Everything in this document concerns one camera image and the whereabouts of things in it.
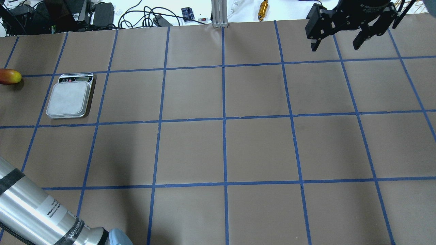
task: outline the red and yellow fruit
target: red and yellow fruit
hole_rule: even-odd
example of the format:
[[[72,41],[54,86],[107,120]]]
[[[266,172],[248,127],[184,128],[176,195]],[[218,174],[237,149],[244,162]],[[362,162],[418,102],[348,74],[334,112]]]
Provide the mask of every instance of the red and yellow fruit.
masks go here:
[[[0,84],[9,85],[21,81],[21,74],[12,69],[0,69]]]

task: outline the power adapter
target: power adapter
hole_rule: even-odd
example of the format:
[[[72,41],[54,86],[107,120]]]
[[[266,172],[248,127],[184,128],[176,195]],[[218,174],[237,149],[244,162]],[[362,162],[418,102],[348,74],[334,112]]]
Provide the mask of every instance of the power adapter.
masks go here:
[[[107,27],[113,24],[114,7],[112,3],[98,3],[94,6],[94,21],[93,25],[98,27]]]

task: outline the kitchen scale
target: kitchen scale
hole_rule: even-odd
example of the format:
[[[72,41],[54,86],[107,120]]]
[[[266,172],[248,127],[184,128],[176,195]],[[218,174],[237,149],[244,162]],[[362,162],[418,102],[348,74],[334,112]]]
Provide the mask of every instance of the kitchen scale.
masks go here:
[[[46,114],[52,119],[83,117],[94,82],[92,73],[62,74],[53,86]]]

